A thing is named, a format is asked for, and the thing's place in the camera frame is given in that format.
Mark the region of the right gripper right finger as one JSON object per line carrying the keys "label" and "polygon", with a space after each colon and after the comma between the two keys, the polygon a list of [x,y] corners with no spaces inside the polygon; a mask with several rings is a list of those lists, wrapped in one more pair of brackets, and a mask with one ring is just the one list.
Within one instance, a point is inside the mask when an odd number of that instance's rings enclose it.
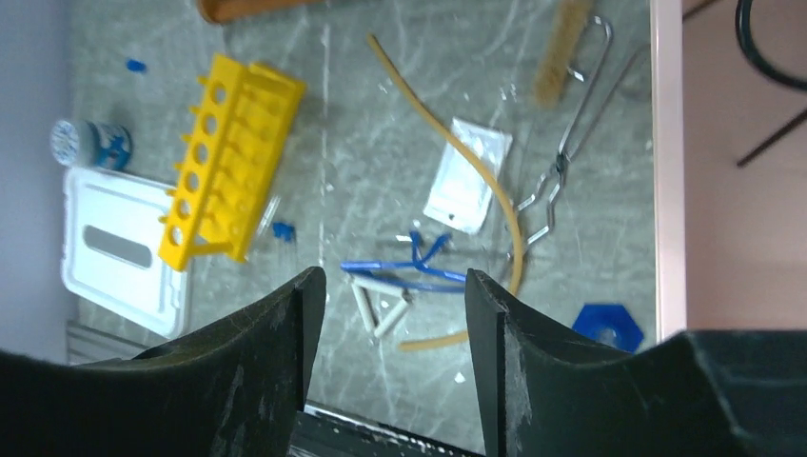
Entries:
{"label": "right gripper right finger", "polygon": [[806,334],[685,330],[632,354],[485,272],[465,314],[488,456],[802,456]]}

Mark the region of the blue hexagonal base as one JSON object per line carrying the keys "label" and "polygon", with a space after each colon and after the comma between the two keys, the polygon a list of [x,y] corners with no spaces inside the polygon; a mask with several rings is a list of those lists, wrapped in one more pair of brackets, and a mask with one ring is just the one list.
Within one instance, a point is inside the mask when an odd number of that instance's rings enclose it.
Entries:
{"label": "blue hexagonal base", "polygon": [[572,329],[593,341],[631,353],[644,340],[640,326],[622,304],[586,304]]}

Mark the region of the blue safety goggles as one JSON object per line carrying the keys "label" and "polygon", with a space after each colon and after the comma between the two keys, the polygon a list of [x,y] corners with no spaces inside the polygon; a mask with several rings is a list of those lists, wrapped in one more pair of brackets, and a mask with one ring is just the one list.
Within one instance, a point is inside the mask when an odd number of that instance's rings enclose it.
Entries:
{"label": "blue safety goggles", "polygon": [[340,270],[407,290],[444,294],[464,292],[466,281],[464,273],[430,265],[451,242],[449,232],[439,234],[427,246],[423,235],[418,230],[411,230],[403,236],[403,242],[408,247],[406,260],[343,260],[340,262]]}

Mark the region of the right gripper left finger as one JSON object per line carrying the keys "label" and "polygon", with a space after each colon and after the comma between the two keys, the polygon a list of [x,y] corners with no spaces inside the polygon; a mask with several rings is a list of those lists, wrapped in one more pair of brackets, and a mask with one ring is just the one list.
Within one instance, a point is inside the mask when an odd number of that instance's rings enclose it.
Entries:
{"label": "right gripper left finger", "polygon": [[5,456],[284,456],[325,314],[322,268],[131,359],[1,356]]}

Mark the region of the tan rubber tube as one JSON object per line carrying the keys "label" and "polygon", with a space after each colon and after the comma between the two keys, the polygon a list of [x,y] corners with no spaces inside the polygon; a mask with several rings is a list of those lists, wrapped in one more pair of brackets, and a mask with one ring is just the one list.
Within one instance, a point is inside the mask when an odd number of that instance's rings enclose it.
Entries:
{"label": "tan rubber tube", "polygon": [[367,304],[360,305],[366,329],[372,336],[382,337],[408,312],[414,302],[410,293],[428,302],[463,294],[464,272],[435,263],[452,235],[478,234],[493,202],[500,205],[507,228],[516,227],[518,221],[497,180],[495,158],[485,149],[488,136],[494,139],[495,150],[507,149],[506,136],[464,121],[443,125],[407,85],[374,35],[368,35],[367,43],[384,69],[386,81],[427,124],[425,129],[405,132],[393,146],[391,155],[397,162],[386,171],[387,180],[378,182],[371,192],[387,203],[381,223],[400,226],[422,217],[436,233],[426,239],[421,229],[410,226],[403,237],[406,250],[372,260],[368,268],[352,272],[352,278],[399,300],[380,323],[371,319]]}

